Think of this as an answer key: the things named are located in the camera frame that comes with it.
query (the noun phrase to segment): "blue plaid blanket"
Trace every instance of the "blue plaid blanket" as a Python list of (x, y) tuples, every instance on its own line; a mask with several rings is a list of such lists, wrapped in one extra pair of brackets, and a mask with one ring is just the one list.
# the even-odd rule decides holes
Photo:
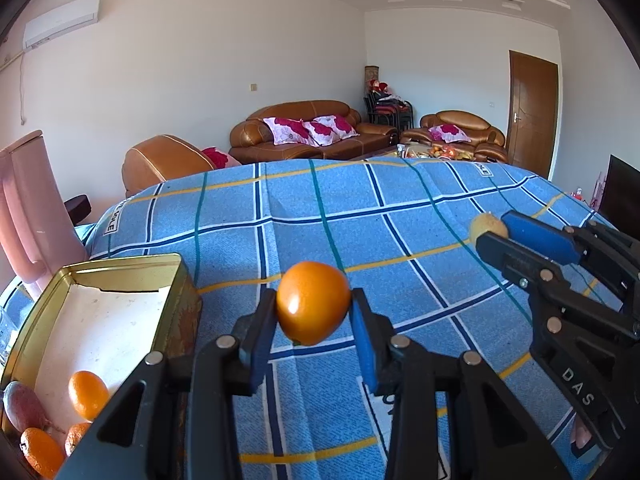
[[(511, 209), (556, 227), (594, 215), (547, 180), (504, 164), (290, 160), (159, 184), (81, 235), (92, 259), (180, 253), (204, 300), (200, 347), (251, 313), (261, 291), (277, 288), (293, 264), (336, 266), (399, 333), (443, 354), (480, 352), (574, 478), (583, 479), (594, 465), (571, 455), (574, 412), (529, 354), (527, 296), (482, 263), (468, 242), (478, 213)], [(619, 306), (585, 270), (563, 270), (575, 290)], [(12, 290), (3, 304), (22, 322), (31, 303)], [(258, 394), (235, 403), (245, 478), (382, 479), (389, 402), (364, 386), (348, 320), (311, 348), (292, 346), (278, 329)], [(443, 397), (438, 406), (445, 479)]]

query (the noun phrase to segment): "yellow fruit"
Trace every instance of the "yellow fruit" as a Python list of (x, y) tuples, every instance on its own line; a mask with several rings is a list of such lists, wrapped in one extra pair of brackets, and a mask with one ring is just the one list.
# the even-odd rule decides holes
[(67, 456), (71, 456), (74, 452), (74, 449), (78, 445), (78, 442), (84, 437), (84, 434), (91, 427), (90, 422), (80, 422), (79, 424), (74, 424), (69, 431), (66, 432), (65, 439), (65, 453)]
[(109, 400), (109, 391), (100, 377), (83, 370), (69, 379), (69, 397), (76, 413), (93, 421)]
[(40, 428), (27, 428), (20, 437), (20, 449), (39, 475), (52, 480), (65, 461), (58, 443)]
[(346, 276), (335, 267), (300, 262), (280, 280), (276, 294), (278, 322), (286, 336), (312, 346), (331, 335), (351, 303)]
[(502, 220), (491, 213), (481, 213), (471, 221), (469, 226), (469, 240), (473, 247), (476, 246), (476, 240), (487, 231), (502, 238), (509, 238), (509, 230)]

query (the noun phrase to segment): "purple fruit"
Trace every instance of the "purple fruit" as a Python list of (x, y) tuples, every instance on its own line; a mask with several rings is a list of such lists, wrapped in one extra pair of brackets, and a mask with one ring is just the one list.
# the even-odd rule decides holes
[(5, 388), (2, 396), (4, 412), (18, 432), (27, 428), (44, 430), (50, 426), (47, 414), (35, 392), (20, 381), (13, 381)]

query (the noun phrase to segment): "leather armchair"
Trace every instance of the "leather armchair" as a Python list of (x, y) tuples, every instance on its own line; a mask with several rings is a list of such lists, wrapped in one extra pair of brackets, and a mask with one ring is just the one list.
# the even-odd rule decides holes
[(509, 161), (507, 151), (504, 149), (506, 141), (504, 133), (495, 126), (491, 126), (482, 117), (461, 110), (444, 110), (437, 114), (425, 115), (420, 119), (420, 128), (402, 132), (400, 142), (420, 142), (441, 146), (444, 142), (433, 140), (429, 133), (429, 128), (441, 124), (455, 124), (471, 138), (471, 142), (456, 142), (456, 148), (471, 154), (474, 160), (478, 162)]
[[(331, 146), (273, 143), (273, 134), (262, 121), (266, 117), (282, 117), (310, 121), (323, 115), (341, 115), (358, 132), (357, 137), (340, 140)], [(236, 125), (229, 134), (229, 154), (243, 164), (269, 162), (288, 158), (330, 158), (348, 160), (389, 146), (393, 126), (363, 123), (360, 114), (340, 101), (297, 101), (267, 106), (255, 111)]]
[(186, 140), (159, 135), (129, 149), (122, 165), (122, 183), (129, 198), (172, 178), (215, 169), (209, 157)]

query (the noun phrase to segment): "pink floral pillow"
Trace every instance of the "pink floral pillow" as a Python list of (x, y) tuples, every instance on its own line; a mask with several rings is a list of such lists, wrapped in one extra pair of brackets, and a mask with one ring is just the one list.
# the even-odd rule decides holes
[(347, 119), (340, 115), (325, 115), (321, 117), (316, 117), (314, 119), (316, 123), (324, 124), (324, 126), (330, 127), (335, 133), (338, 134), (338, 137), (341, 139), (348, 139), (349, 137), (355, 137), (358, 134), (356, 130), (353, 129)]
[(471, 142), (471, 139), (455, 124), (441, 124), (432, 126), (429, 133), (433, 140), (444, 140), (444, 142)]
[(304, 123), (304, 125), (318, 146), (329, 146), (340, 140), (338, 134), (335, 133), (330, 126), (324, 126), (324, 124), (316, 121)]
[(264, 123), (273, 133), (274, 144), (308, 144), (309, 146), (317, 146), (312, 139), (311, 134), (305, 128), (303, 121), (295, 121), (293, 119), (284, 119), (281, 117), (266, 117)]
[(225, 152), (221, 152), (217, 148), (205, 148), (202, 153), (207, 155), (207, 158), (215, 166), (217, 170), (222, 168), (232, 168), (234, 166), (240, 166), (240, 163), (235, 160), (231, 155)]

